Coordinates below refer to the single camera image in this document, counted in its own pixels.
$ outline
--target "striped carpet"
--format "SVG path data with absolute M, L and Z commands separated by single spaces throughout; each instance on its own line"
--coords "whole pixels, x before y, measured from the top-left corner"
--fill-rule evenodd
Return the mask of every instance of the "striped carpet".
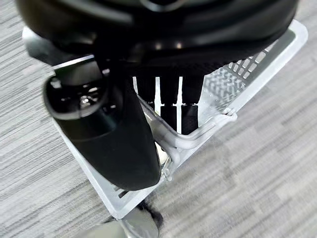
M 289 64 L 148 197 L 163 238 L 317 236 L 317 4 L 296 16 L 310 38 Z M 46 112 L 52 73 L 28 57 L 24 23 L 0 1 L 0 237 L 72 237 L 109 213 Z

